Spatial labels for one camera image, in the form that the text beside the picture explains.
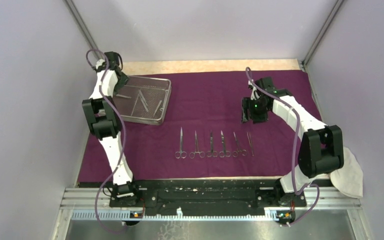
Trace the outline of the surgical scissors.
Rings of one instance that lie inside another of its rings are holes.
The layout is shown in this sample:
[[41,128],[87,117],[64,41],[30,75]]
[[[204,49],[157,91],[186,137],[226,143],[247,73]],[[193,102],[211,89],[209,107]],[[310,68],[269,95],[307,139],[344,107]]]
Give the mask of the surgical scissors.
[[229,157],[231,157],[232,154],[231,154],[230,151],[227,150],[225,136],[224,136],[224,132],[222,130],[220,131],[220,138],[221,138],[222,150],[219,152],[219,157],[220,158],[229,158]]

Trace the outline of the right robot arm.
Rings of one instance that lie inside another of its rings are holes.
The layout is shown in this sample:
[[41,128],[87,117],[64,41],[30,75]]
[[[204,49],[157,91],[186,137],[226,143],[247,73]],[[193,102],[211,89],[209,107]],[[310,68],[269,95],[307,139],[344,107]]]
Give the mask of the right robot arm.
[[264,123],[273,113],[294,131],[291,170],[278,179],[280,188],[273,192],[274,202],[287,206],[317,176],[344,166],[342,130],[318,120],[290,91],[276,88],[271,77],[248,77],[248,87],[251,96],[241,101],[242,123]]

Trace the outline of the white crumpled cloth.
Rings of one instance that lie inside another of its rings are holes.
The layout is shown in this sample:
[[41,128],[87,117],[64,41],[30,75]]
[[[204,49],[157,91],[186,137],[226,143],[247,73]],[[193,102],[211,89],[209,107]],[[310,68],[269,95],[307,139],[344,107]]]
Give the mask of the white crumpled cloth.
[[364,197],[364,173],[355,155],[343,147],[343,167],[329,174],[332,185],[342,194],[354,199]]

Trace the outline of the surgical forceps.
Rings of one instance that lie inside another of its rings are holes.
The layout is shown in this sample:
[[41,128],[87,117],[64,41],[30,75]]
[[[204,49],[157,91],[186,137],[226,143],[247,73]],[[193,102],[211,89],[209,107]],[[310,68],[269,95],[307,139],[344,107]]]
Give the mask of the surgical forceps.
[[183,150],[183,128],[180,128],[179,132],[179,150],[174,154],[176,159],[185,159],[187,157],[187,152]]

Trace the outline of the metal tweezers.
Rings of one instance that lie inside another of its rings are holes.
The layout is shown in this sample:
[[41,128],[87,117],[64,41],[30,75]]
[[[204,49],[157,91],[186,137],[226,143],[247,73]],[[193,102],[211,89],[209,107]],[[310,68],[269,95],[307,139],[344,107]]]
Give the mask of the metal tweezers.
[[116,94],[115,96],[119,97],[119,98],[124,98],[124,99],[131,99],[132,98],[131,96],[122,95],[122,94]]
[[248,139],[248,144],[249,144],[249,147],[250,147],[251,155],[254,156],[254,148],[253,148],[253,142],[252,142],[251,133],[247,132],[246,134],[247,134],[247,139]]

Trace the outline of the metal mesh instrument tray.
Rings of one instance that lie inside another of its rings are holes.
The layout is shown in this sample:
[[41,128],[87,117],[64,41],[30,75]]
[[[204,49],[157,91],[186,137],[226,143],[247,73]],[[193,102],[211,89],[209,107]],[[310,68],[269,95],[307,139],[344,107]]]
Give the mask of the metal mesh instrument tray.
[[[134,91],[141,90],[150,107],[151,117],[133,117]],[[172,92],[172,82],[167,78],[131,75],[128,83],[117,94],[131,99],[113,97],[114,105],[125,122],[159,126],[164,122]]]

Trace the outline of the maroon wrap cloth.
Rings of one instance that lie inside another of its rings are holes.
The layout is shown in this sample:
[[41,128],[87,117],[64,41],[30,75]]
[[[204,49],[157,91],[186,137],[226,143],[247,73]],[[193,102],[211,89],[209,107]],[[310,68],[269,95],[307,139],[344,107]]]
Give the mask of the maroon wrap cloth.
[[[241,123],[242,98],[251,94],[243,71],[165,74],[172,84],[161,125],[128,122],[125,156],[137,180],[205,177],[272,177],[291,170],[294,131],[274,114],[267,122]],[[210,131],[216,151],[241,147],[240,157],[187,157],[176,159],[183,130],[183,150],[192,152],[197,132],[199,149],[210,149]],[[251,133],[254,156],[247,132]]]

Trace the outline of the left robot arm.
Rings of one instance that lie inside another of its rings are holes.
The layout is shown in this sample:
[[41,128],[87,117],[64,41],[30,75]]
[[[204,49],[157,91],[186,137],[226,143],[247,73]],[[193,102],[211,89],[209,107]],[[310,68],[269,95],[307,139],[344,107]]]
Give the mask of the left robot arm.
[[122,71],[123,61],[119,53],[107,51],[103,55],[102,59],[90,65],[97,80],[92,94],[82,101],[82,109],[90,133],[98,139],[107,156],[112,171],[112,198],[134,207],[140,202],[141,194],[133,183],[133,172],[124,153],[125,123],[113,100],[129,77]]

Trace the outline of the small metal scissors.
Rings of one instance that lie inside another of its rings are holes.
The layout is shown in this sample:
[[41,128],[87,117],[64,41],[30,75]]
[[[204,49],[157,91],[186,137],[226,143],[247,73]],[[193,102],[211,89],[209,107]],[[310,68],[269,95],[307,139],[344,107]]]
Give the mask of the small metal scissors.
[[209,134],[209,143],[210,143],[210,148],[209,148],[209,151],[207,151],[206,156],[208,158],[216,158],[218,156],[218,152],[215,151],[214,149],[214,137],[213,137],[212,131],[210,131],[210,134]]

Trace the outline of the small curved hemostat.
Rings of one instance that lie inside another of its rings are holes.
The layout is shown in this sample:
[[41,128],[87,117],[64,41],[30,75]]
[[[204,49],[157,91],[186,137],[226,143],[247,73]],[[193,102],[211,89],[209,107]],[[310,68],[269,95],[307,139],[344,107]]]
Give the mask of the small curved hemostat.
[[235,132],[233,132],[233,137],[234,137],[235,144],[236,144],[236,150],[234,150],[234,151],[232,152],[232,156],[233,156],[234,158],[237,158],[237,157],[239,157],[239,156],[246,156],[246,155],[248,154],[248,152],[247,152],[246,149],[244,149],[244,148],[241,147],[241,145],[240,145],[240,143],[239,143],[239,139],[238,139],[238,137],[237,137],[237,135],[236,135]]

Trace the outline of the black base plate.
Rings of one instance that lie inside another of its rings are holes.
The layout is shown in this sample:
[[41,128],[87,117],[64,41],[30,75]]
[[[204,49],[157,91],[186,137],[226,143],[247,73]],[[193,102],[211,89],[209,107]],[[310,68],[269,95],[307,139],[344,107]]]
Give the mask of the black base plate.
[[127,186],[106,183],[104,189],[110,207],[138,208],[132,217],[263,216],[270,207],[307,206],[304,194],[285,193],[273,179],[136,180]]

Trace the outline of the surgical clamp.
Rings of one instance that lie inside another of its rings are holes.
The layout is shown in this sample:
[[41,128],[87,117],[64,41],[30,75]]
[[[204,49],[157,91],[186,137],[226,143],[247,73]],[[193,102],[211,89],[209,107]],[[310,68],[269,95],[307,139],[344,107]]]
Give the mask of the surgical clamp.
[[195,131],[194,132],[194,151],[189,153],[189,157],[191,159],[194,159],[196,156],[198,156],[199,158],[204,158],[206,155],[203,151],[200,151],[199,149],[198,134]]

